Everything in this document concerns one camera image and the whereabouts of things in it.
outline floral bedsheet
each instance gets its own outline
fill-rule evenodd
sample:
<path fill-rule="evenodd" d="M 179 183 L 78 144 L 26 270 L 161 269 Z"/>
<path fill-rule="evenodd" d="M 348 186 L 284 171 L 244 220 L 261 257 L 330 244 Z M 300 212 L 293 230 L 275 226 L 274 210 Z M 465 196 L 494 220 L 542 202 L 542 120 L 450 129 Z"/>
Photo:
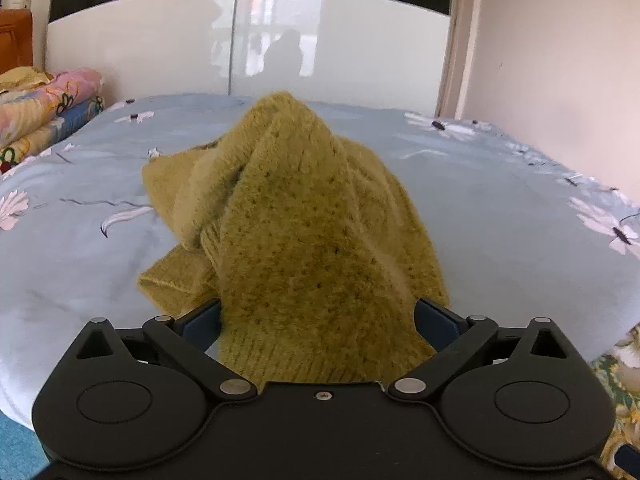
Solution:
<path fill-rule="evenodd" d="M 117 103 L 72 144 L 0 177 L 0 252 L 11 255 L 0 272 L 0 410 L 31 427 L 37 392 L 88 319 L 128 328 L 156 314 L 135 279 L 175 239 L 148 205 L 141 169 L 150 156 L 211 142 L 253 102 L 184 94 Z M 453 309 L 501 326 L 551 317 L 618 404 L 605 460 L 624 439 L 638 444 L 639 330 L 612 348 L 640 321 L 639 206 L 487 123 L 311 106 L 407 188 Z"/>

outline mattress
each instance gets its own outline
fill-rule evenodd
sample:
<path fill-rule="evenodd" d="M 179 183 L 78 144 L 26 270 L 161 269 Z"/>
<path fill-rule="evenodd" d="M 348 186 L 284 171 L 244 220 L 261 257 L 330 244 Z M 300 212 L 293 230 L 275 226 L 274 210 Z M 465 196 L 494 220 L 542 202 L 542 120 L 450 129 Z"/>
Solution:
<path fill-rule="evenodd" d="M 141 169 L 149 156 L 212 141 L 253 102 L 184 94 L 119 103 L 72 144 L 0 180 L 0 410 L 10 418 L 31 427 L 39 389 L 90 318 L 130 328 L 157 314 L 135 280 L 176 240 L 147 206 Z M 618 190 L 490 124 L 310 106 L 402 181 L 462 316 L 502 326 L 551 317 L 587 360 L 640 320 L 638 208 Z"/>

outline knit fabric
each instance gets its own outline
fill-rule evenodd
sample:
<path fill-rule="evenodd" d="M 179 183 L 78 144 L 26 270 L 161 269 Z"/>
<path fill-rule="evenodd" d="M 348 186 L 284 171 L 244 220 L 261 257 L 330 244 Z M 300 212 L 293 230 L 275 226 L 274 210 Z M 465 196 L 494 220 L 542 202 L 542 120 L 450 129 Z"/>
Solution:
<path fill-rule="evenodd" d="M 179 244 L 142 291 L 174 317 L 221 298 L 218 360 L 258 386 L 389 382 L 434 353 L 414 306 L 447 293 L 406 191 L 290 94 L 143 180 Z"/>

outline wooden furniture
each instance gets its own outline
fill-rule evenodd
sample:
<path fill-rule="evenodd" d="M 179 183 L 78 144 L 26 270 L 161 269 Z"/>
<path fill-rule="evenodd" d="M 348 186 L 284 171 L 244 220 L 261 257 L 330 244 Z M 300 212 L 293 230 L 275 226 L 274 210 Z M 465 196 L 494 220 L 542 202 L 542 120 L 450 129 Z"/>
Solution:
<path fill-rule="evenodd" d="M 33 18 L 29 9 L 0 10 L 0 74 L 33 65 Z"/>

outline screw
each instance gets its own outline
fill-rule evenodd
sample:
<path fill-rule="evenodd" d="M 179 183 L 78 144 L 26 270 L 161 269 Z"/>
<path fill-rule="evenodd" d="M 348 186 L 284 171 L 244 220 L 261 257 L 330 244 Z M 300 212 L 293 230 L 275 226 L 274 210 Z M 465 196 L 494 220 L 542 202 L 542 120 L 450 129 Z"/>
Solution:
<path fill-rule="evenodd" d="M 334 394 L 331 392 L 318 392 L 316 393 L 316 399 L 318 400 L 331 400 L 334 398 Z"/>
<path fill-rule="evenodd" d="M 396 390 L 401 394 L 415 395 L 423 392 L 427 389 L 427 385 L 420 379 L 414 379 L 412 377 L 405 377 L 396 381 Z"/>
<path fill-rule="evenodd" d="M 220 384 L 220 391 L 227 395 L 244 395 L 250 389 L 251 384 L 244 379 L 227 379 Z"/>

